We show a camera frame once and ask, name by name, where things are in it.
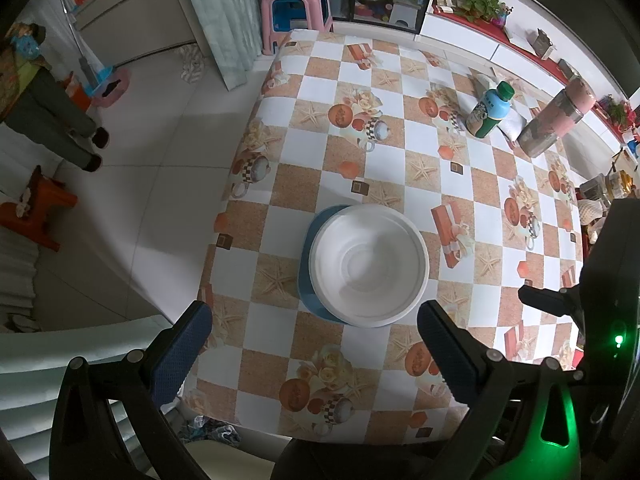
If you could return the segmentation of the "gold lid glass jar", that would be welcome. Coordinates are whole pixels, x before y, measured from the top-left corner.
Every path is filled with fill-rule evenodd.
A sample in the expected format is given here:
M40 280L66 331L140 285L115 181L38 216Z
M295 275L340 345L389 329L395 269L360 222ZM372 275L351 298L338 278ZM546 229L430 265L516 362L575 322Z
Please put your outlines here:
M624 170L611 170L605 177L606 196L610 200L619 200L634 195L634 179Z

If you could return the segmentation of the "green cap drink bottle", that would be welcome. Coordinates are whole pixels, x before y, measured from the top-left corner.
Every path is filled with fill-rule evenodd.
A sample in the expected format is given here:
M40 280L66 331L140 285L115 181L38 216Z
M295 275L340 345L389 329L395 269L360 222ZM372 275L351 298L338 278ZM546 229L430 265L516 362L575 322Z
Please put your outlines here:
M484 139L508 116L514 93L513 87L506 81L501 81L496 88L488 89L466 116L466 130L477 139Z

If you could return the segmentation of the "pink plastic stool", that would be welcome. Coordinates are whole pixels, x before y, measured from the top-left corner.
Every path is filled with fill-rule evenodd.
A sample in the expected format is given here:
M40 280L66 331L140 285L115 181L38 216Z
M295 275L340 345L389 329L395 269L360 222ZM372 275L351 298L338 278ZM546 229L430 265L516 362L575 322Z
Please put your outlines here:
M330 0L262 0L262 53L273 55L293 29L332 32Z

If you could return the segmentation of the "white folded cloth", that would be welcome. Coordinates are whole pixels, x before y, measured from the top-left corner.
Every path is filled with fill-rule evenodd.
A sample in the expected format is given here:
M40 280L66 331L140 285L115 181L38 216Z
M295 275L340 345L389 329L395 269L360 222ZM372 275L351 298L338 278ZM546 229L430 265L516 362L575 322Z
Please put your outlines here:
M472 78L472 81L474 84L474 90L476 91L476 95L478 96L478 101L488 89L496 88L498 86L498 84L495 84L495 81L482 73L478 73L477 75L475 75ZM508 142L509 144L515 144L525 125L525 118L518 114L516 110L514 110L511 100L511 108L509 110L508 116L506 116L506 118L503 118L503 120L499 122L494 129L498 129L503 134L503 136L506 138L506 142Z

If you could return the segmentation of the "white bowl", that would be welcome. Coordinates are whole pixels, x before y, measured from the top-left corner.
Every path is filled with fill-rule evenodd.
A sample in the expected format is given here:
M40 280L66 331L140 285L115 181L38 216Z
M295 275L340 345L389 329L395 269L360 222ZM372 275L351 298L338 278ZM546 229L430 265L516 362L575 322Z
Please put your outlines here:
M359 204L322 223L310 244L308 272L322 307L343 323L378 328L418 305L430 262L421 233L407 217Z

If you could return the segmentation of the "black television screen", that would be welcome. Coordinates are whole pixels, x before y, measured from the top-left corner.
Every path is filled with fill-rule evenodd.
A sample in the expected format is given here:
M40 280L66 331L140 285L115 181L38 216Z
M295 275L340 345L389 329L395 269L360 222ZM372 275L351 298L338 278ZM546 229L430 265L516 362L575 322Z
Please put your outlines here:
M582 40L629 98L639 88L639 55L605 0L534 0Z

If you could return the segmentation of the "white foam wrapped fruit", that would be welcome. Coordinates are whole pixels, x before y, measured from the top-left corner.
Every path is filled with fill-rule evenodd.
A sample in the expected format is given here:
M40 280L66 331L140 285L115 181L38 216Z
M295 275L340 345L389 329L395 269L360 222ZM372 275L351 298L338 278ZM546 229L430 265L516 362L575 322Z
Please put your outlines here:
M606 208L600 200L578 200L580 224L589 226L606 216Z

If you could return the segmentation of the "red small stool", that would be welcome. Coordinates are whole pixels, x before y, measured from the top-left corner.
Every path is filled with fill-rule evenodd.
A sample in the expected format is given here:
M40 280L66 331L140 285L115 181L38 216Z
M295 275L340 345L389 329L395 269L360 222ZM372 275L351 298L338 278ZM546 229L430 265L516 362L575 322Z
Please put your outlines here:
M1 203L1 226L58 252L60 244L49 234L51 220L55 211L72 209L77 203L78 197L66 190L64 182L46 177L38 165L18 202L5 200Z

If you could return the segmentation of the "potted green plant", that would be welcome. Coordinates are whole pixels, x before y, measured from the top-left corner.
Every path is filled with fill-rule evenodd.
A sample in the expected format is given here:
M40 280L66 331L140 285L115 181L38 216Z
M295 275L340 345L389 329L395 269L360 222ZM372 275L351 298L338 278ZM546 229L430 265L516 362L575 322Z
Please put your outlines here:
M490 22L498 18L502 10L499 0L454 0L454 13L469 22Z

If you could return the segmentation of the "pink steel thermos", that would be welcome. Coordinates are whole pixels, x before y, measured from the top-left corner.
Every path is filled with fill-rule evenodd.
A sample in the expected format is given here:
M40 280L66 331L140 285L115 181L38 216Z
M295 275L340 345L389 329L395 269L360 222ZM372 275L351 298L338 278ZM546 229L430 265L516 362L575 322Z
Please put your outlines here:
M565 136L596 102L590 85L581 76L573 77L530 122L516 142L530 158L538 157Z

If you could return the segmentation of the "person in dark trousers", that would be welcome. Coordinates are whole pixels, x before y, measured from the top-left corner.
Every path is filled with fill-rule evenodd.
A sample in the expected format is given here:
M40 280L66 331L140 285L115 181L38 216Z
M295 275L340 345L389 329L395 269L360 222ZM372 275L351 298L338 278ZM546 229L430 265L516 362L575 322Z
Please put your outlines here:
M42 44L46 29L16 22L1 40L1 121L66 162L95 172L102 165L102 157L76 140L81 138L96 148L105 148L110 135L66 94L42 55L26 58L17 50L20 38Z

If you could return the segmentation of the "checkered patterned tablecloth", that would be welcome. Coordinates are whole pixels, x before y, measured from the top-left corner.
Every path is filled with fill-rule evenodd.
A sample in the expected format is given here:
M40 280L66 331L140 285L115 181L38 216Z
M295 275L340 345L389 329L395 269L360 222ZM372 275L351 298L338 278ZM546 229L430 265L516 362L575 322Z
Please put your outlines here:
M214 223L189 408L299 439L448 438L465 408L416 327L432 299L511 361L576 365L572 320L518 298L582 270L570 166L467 134L479 80L386 41L284 37Z

